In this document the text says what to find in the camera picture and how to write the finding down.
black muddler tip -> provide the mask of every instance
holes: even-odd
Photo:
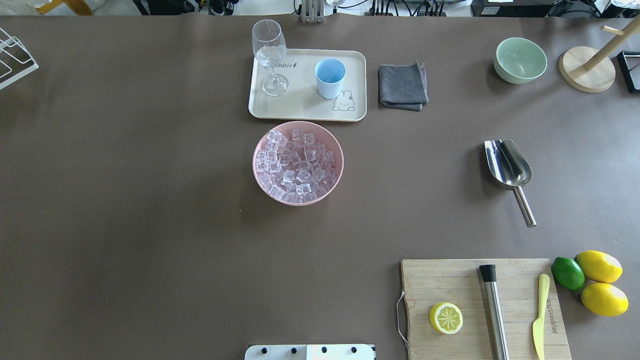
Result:
[[[480,265],[480,274],[484,282],[495,282],[495,265]]]

yellow knife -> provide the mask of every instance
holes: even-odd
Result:
[[[538,359],[545,360],[545,310],[549,296],[549,275],[542,274],[538,281],[538,318],[533,321],[533,345]]]

lime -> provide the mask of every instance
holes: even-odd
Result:
[[[455,334],[462,328],[462,311],[450,302],[441,302],[431,308],[429,320],[437,331]]]
[[[584,273],[580,265],[570,258],[556,258],[551,265],[554,279],[569,290],[580,290],[584,285]]]
[[[592,282],[585,286],[580,299],[587,309],[602,316],[618,316],[629,307],[624,291],[603,282]]]
[[[587,279],[609,284],[622,275],[620,262],[602,251],[587,250],[576,255],[575,260]]]

wire basket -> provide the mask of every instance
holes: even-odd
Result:
[[[38,68],[38,64],[17,37],[0,28],[0,90]]]

green bowl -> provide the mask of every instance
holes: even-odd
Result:
[[[505,81],[524,84],[544,73],[547,69],[547,56],[531,40],[508,38],[495,50],[493,67]]]

